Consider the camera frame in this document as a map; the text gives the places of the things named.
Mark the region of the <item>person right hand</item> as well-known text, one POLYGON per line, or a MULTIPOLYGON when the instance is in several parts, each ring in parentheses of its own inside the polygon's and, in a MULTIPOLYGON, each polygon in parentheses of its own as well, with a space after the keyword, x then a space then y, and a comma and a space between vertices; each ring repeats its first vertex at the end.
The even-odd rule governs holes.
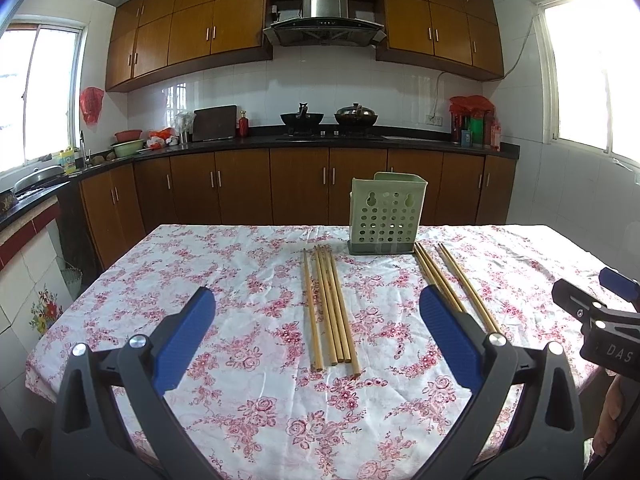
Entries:
POLYGON ((617 434, 617 419, 624 407, 624 396, 620 390, 620 375, 616 375, 605 395, 596 433, 592 440, 592 450, 597 456, 605 456, 608 447, 617 434))

